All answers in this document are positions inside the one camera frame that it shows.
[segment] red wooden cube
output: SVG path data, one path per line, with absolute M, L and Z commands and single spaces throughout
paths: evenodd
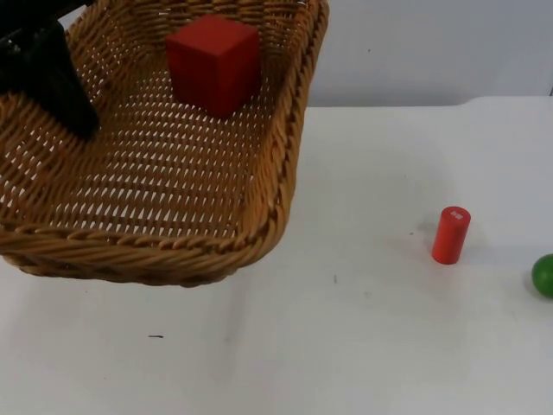
M 177 100 L 217 117 L 235 112 L 261 86 L 257 29 L 206 15 L 166 38 Z

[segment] woven basket bottom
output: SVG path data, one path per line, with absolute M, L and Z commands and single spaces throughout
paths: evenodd
M 271 85 L 265 76 L 261 93 L 240 111 L 212 118 L 175 102 L 165 56 L 150 57 L 114 86 L 120 98 L 99 109 L 102 128 L 90 143 L 76 151 L 59 144 L 65 166 L 25 222 L 34 216 L 51 227 L 232 237 L 274 111 Z

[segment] green fruit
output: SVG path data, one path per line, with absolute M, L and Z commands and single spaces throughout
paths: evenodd
M 542 295 L 553 298 L 553 254 L 541 257 L 532 267 L 532 281 Z

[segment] red cylinder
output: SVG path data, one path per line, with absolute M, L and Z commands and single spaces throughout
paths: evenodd
M 432 257 L 437 262 L 452 265 L 459 261 L 469 224 L 470 213 L 462 207 L 450 206 L 442 210 L 432 248 Z

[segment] white wall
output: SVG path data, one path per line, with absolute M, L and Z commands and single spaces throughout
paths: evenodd
M 312 105 L 455 104 L 553 86 L 553 0 L 330 5 Z

